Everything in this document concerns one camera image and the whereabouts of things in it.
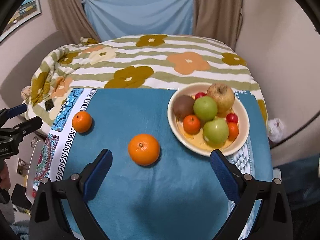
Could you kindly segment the left human hand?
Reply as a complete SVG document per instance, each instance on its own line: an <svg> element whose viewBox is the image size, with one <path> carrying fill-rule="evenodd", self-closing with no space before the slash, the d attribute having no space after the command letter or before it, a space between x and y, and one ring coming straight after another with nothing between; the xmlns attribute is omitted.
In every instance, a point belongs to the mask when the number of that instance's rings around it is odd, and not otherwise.
<svg viewBox="0 0 320 240"><path fill-rule="evenodd" d="M9 170L8 170L8 166L7 166L6 162L3 162L3 164L4 164L4 166L3 166L3 170L1 171L0 187L3 190L9 191L9 189L11 187Z"/></svg>

